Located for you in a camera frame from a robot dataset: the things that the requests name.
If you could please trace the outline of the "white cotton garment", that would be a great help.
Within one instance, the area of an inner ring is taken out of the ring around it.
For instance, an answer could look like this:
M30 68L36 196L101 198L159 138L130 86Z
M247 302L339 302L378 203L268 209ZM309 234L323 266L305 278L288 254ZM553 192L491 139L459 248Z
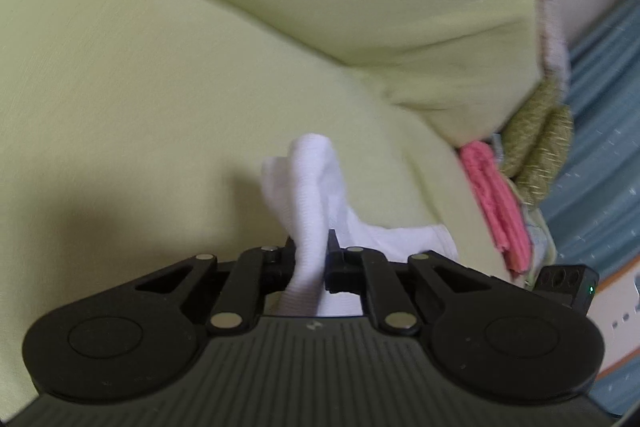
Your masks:
M274 312L285 317L358 317L360 298L330 294L324 288L329 233L342 247L381 251L387 260L405 262L422 251L459 259L445 225L386 229L368 225L349 206L344 176L332 142L324 135L296 139L285 157L262 162L262 197L296 247L292 279Z

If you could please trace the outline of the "white power strip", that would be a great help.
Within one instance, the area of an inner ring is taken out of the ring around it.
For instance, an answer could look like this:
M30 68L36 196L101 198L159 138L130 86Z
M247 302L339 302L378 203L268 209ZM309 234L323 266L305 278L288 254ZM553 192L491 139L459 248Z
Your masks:
M596 291L588 317L598 326L605 352L597 379L639 356L639 258L607 277Z

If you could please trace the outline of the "light blue curtain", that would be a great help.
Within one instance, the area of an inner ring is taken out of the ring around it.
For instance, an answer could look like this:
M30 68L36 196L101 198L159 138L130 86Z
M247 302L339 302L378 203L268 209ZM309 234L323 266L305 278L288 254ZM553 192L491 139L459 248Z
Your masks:
M556 265L588 265L599 286L639 258L639 0L623 0L570 50L574 141L541 205ZM639 407L639 357L590 397L614 417Z

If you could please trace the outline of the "pink knitted cloth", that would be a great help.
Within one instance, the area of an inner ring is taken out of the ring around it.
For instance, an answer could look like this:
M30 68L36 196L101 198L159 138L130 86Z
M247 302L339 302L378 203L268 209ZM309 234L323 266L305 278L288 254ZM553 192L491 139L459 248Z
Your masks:
M460 148L459 158L506 269L512 274L525 273L532 260L532 245L520 204L503 178L494 152L487 143L474 141Z

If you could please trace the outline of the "olive green fuzzy cloth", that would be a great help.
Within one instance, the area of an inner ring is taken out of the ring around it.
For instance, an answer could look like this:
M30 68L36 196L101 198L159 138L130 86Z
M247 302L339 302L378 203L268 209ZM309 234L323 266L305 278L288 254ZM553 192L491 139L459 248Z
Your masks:
M564 167L573 141L570 106L559 102L554 78L544 78L503 127L500 170L526 205L537 207Z

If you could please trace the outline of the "light green sofa cover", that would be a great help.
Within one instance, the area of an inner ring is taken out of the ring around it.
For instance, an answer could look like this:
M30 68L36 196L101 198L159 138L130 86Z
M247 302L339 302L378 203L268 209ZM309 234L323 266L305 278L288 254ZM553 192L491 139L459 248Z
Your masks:
M540 79L534 0L1 0L1 413L51 309L280 243L260 165L327 136L370 225L506 279L456 150Z

